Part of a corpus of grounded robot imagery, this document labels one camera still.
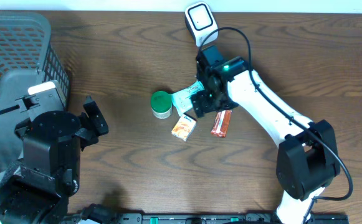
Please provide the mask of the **red Top snack bar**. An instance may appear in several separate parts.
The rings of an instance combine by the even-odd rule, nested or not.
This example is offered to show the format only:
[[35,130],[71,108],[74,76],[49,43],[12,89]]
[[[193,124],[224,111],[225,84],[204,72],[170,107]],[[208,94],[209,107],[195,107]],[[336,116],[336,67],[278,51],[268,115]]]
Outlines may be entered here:
[[231,110],[223,110],[217,113],[214,120],[214,125],[211,130],[211,134],[219,138],[226,137],[227,130],[229,128],[229,123],[231,120]]

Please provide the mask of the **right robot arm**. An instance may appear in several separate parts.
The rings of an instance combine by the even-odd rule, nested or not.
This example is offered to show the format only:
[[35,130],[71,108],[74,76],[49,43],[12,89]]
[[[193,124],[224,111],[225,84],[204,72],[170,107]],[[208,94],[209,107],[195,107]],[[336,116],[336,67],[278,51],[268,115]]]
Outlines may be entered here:
[[278,149],[276,176],[283,196],[276,215],[282,223],[305,223],[310,205],[340,173],[335,132],[325,120],[314,123],[280,99],[242,57],[226,60],[216,46],[196,56],[197,80],[203,90],[193,94],[196,116],[245,109],[269,134]]

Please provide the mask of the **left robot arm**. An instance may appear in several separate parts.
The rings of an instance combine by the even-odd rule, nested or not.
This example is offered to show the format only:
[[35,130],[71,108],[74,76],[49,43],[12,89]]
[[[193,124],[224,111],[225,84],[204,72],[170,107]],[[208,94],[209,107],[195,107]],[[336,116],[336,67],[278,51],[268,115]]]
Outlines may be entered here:
[[0,183],[0,223],[77,223],[69,198],[80,188],[80,153],[108,133],[91,96],[76,116],[67,112],[56,89],[16,99],[12,110],[28,117],[16,124],[23,157],[13,162]]

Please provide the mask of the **green lid jar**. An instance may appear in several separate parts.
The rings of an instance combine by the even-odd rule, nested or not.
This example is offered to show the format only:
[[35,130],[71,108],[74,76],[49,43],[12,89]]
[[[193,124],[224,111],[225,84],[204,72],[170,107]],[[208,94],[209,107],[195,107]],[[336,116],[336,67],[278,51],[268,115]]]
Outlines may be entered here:
[[158,119],[166,119],[172,113],[171,95],[165,91],[156,91],[150,100],[153,115]]

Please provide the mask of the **light blue wipes pack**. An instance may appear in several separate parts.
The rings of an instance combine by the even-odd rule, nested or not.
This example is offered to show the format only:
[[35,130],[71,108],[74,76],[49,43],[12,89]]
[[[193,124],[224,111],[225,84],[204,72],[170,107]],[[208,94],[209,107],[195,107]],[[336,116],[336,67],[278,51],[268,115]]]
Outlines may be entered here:
[[203,89],[202,83],[196,81],[191,86],[171,94],[172,104],[176,108],[179,116],[182,116],[185,112],[193,108],[191,96]]

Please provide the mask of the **small orange carton box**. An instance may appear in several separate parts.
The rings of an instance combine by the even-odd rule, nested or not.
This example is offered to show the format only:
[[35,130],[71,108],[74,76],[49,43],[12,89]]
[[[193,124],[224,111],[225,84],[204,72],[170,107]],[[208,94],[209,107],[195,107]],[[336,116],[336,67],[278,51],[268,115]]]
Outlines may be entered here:
[[171,130],[171,134],[183,141],[187,141],[196,125],[197,121],[195,119],[186,114],[183,114],[180,116],[178,122]]

